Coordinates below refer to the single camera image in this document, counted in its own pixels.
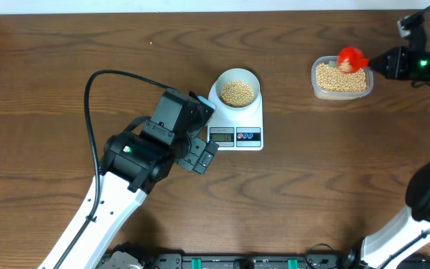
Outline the red measuring scoop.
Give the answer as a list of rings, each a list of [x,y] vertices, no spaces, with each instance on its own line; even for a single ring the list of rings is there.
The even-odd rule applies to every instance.
[[[354,73],[360,69],[367,68],[369,62],[370,60],[364,57],[364,53],[354,47],[342,49],[337,57],[337,67],[344,73]]]

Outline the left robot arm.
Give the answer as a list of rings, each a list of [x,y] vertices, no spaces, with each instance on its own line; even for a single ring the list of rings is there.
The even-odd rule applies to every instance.
[[[202,96],[168,89],[152,116],[138,117],[110,137],[84,201],[40,266],[94,268],[174,164],[203,174],[218,146],[198,135],[215,110]]]

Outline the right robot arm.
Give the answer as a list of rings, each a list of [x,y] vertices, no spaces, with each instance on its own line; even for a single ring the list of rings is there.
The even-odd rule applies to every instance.
[[[412,87],[430,82],[430,50],[414,45],[387,50],[369,62],[385,78],[410,81]],[[350,254],[349,268],[397,268],[430,243],[430,162],[408,183],[405,205],[379,231],[368,235]]]

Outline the clear plastic container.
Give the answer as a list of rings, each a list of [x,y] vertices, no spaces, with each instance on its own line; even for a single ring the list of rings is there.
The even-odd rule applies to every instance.
[[[323,56],[311,68],[311,83],[319,99],[350,100],[367,96],[373,89],[370,69],[345,74],[337,68],[337,56]]]

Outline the yellow soybeans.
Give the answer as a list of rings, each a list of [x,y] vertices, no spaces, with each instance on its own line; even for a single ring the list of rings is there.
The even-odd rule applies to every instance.
[[[318,87],[325,91],[338,93],[362,93],[367,90],[366,73],[360,68],[348,73],[351,66],[343,62],[340,69],[336,63],[318,63],[315,66],[315,79]],[[228,80],[222,84],[218,97],[225,105],[244,108],[255,100],[254,87],[243,80]]]

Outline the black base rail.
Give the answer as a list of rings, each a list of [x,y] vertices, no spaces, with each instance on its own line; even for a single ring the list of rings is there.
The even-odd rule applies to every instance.
[[[358,251],[347,254],[327,247],[313,247],[307,253],[287,255],[187,254],[169,251],[151,255],[141,246],[124,243],[116,246],[111,254],[104,254],[96,265],[98,269],[305,269],[305,268],[355,268]]]

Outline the grey round bowl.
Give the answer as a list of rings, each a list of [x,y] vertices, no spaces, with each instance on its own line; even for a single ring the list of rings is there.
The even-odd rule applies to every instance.
[[[261,101],[260,82],[247,69],[225,71],[214,83],[215,99],[233,109],[255,109]]]

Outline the white digital kitchen scale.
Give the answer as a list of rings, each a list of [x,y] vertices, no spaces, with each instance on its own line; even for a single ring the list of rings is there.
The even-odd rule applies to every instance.
[[[263,102],[258,80],[243,81],[253,90],[253,102],[243,108],[227,106],[221,99],[227,81],[217,81],[209,93],[209,101],[216,110],[208,122],[208,140],[216,143],[219,151],[261,151],[264,147]]]

